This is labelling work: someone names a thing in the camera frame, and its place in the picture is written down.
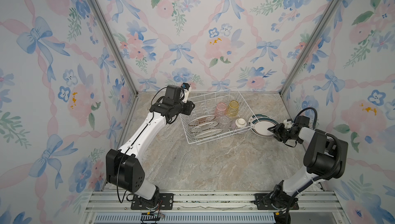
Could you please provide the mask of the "green rimmed plate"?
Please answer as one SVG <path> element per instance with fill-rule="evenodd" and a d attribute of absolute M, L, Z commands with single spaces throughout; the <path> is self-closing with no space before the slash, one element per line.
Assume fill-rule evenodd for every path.
<path fill-rule="evenodd" d="M 252 130 L 256 131 L 257 133 L 268 133 L 269 128 L 273 127 L 275 124 L 272 122 L 271 119 L 268 117 L 264 116 L 256 116 L 253 115 L 249 118 L 249 124 L 252 128 Z"/>
<path fill-rule="evenodd" d="M 256 118 L 251 120 L 252 131 L 261 137 L 273 137 L 275 134 L 269 129 L 278 125 L 278 122 L 271 118 Z"/>

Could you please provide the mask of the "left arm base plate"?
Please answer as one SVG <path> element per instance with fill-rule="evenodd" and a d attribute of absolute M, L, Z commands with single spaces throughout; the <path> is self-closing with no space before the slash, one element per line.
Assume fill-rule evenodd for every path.
<path fill-rule="evenodd" d="M 133 197 L 131 201 L 132 210 L 172 210 L 174 203 L 173 193 L 155 194 L 152 199 L 147 200 L 142 197 Z"/>

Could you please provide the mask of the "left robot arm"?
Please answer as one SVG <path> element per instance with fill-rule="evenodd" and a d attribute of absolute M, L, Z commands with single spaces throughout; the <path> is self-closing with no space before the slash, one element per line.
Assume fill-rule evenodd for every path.
<path fill-rule="evenodd" d="M 160 130 L 174 123 L 180 114 L 191 115 L 195 108 L 188 100 L 190 84 L 168 85 L 164 89 L 165 95 L 151 105 L 135 134 L 119 149 L 111 149 L 106 155 L 107 182 L 136 196 L 147 209 L 158 207 L 159 188 L 145 179 L 140 159 Z"/>

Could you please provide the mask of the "white wire dish rack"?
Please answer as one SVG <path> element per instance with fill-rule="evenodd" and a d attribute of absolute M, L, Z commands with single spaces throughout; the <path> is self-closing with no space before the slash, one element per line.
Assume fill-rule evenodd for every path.
<path fill-rule="evenodd" d="M 237 88 L 190 94 L 195 108 L 181 122 L 188 144 L 204 144 L 252 129 L 254 112 Z"/>

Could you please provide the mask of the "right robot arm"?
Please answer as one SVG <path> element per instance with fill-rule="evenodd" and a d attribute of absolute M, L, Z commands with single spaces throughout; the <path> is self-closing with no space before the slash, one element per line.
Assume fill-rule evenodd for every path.
<path fill-rule="evenodd" d="M 294 140 L 298 144 L 308 143 L 303 157 L 303 167 L 291 178 L 275 185 L 273 191 L 262 202 L 265 206 L 282 210 L 297 201 L 297 195 L 311 185 L 340 178 L 346 167 L 348 143 L 332 134 L 310 127 L 310 118 L 304 115 L 288 119 L 268 129 L 276 140 L 286 143 Z"/>

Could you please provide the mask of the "orange patterned plate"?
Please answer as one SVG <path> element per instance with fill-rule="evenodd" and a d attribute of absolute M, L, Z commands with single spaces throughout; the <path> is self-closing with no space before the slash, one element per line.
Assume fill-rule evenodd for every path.
<path fill-rule="evenodd" d="M 198 126 L 198 125 L 203 124 L 203 123 L 211 122 L 215 118 L 216 117 L 214 115 L 203 115 L 203 116 L 200 116 L 200 117 L 195 118 L 192 121 L 190 121 L 188 123 L 188 126 L 190 126 L 190 127 Z"/>

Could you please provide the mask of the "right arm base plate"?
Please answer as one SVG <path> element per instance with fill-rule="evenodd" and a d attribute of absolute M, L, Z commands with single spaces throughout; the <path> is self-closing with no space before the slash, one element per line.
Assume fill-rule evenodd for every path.
<path fill-rule="evenodd" d="M 283 211 L 288 206 L 291 196 L 287 194 L 279 194 L 272 196 L 269 193 L 254 194 L 253 203 L 257 206 L 258 210 L 278 210 Z"/>

